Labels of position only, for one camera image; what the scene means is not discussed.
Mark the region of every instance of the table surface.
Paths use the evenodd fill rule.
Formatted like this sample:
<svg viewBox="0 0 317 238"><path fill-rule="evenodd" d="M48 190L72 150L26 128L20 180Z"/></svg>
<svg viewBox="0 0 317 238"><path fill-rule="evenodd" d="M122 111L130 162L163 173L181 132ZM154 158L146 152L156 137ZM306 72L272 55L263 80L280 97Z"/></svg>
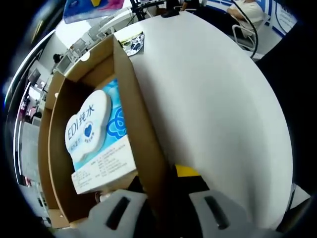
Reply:
<svg viewBox="0 0 317 238"><path fill-rule="evenodd" d="M115 36L141 31L144 50L130 59L167 158L195 168L260 227L276 228L290 197L292 149L261 71L229 37L190 13L150 18Z"/></svg>

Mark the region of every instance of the blue heart logo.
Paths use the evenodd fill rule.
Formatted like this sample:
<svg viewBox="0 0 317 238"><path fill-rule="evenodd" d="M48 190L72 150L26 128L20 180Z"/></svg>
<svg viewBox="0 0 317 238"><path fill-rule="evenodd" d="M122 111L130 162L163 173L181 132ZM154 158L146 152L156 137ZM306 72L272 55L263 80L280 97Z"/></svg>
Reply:
<svg viewBox="0 0 317 238"><path fill-rule="evenodd" d="M85 128L85 131L84 131L85 136L89 137L91 130L92 130L92 126L91 124L89 124L89 126Z"/></svg>

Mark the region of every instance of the white shirt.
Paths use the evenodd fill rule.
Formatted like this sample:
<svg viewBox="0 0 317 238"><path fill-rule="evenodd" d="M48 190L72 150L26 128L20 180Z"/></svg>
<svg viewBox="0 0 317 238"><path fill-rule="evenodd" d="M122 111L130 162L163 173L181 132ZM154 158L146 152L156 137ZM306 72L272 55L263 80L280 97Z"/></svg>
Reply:
<svg viewBox="0 0 317 238"><path fill-rule="evenodd" d="M259 4L256 1L245 2L245 0L237 0L236 3L241 8L241 10L246 14L246 16L250 19L250 21L254 24L254 27L258 28L261 25L262 21L264 20L264 12L262 8L259 6ZM231 5L229 8L238 10L240 12L240 10L234 4ZM251 24L247 20L246 21L242 21L239 19L236 19L236 20L239 22L239 24L242 27L253 31ZM242 30L242 33L244 37L251 35L250 32L244 31L244 30Z"/></svg>

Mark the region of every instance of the yellow object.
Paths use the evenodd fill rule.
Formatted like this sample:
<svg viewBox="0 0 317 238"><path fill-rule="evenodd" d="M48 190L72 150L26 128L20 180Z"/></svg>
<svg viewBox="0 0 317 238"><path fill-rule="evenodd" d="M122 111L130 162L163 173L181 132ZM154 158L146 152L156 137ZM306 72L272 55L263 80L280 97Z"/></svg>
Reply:
<svg viewBox="0 0 317 238"><path fill-rule="evenodd" d="M94 6L99 6L101 0L91 0L91 3L94 5Z"/></svg>
<svg viewBox="0 0 317 238"><path fill-rule="evenodd" d="M178 177L192 177L192 176L200 176L200 174L191 167L175 165L177 170Z"/></svg>

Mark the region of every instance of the cardboard box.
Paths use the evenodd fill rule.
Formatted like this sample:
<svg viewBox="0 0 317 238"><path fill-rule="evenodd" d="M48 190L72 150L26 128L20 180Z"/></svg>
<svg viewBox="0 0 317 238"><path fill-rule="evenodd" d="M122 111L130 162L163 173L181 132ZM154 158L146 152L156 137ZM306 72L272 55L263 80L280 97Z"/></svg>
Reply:
<svg viewBox="0 0 317 238"><path fill-rule="evenodd" d="M87 61L77 62L67 79L56 74L52 83L56 78L62 81L58 98L52 111L44 111L43 118L47 119L41 125L39 137L39 170L46 200L52 201L52 208L58 206L57 209L68 223L87 217L95 205L93 193L78 195L74 189L71 180L74 168L65 147L64 133L69 118L79 111L93 90L101 89L117 78L138 175L159 225L165 226L164 223L169 220L169 165L159 146L133 65L119 42L114 36L105 38L91 49ZM49 89L50 95L54 94L51 88L54 88L53 85ZM46 104L48 107L51 105L49 96Z"/></svg>

